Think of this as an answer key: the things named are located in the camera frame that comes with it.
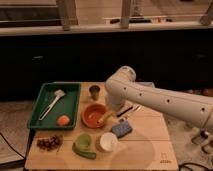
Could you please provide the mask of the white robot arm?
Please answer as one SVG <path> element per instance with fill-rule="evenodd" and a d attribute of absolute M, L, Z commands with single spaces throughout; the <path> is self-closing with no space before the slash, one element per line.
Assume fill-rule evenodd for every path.
<path fill-rule="evenodd" d="M 119 110 L 128 100 L 213 132 L 213 97 L 144 86 L 135 79 L 135 71 L 122 66 L 106 80 L 106 100 L 111 109 Z"/>

